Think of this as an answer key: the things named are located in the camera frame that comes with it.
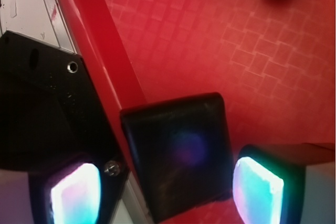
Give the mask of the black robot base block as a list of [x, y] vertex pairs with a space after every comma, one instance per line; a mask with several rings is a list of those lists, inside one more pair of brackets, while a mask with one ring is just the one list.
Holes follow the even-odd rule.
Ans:
[[128, 169], [84, 60], [1, 36], [1, 223], [34, 223], [28, 172], [48, 156], [86, 153], [103, 179], [111, 223]]

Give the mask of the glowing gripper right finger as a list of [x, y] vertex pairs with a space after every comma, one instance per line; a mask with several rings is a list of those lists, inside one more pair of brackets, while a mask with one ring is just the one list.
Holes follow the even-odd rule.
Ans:
[[233, 171], [233, 199], [244, 223], [300, 223], [303, 144], [248, 144]]

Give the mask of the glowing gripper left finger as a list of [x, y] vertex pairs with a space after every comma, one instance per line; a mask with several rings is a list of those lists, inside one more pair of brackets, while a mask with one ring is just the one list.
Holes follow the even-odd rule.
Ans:
[[34, 223], [107, 223], [103, 179], [86, 153], [48, 156], [29, 169]]

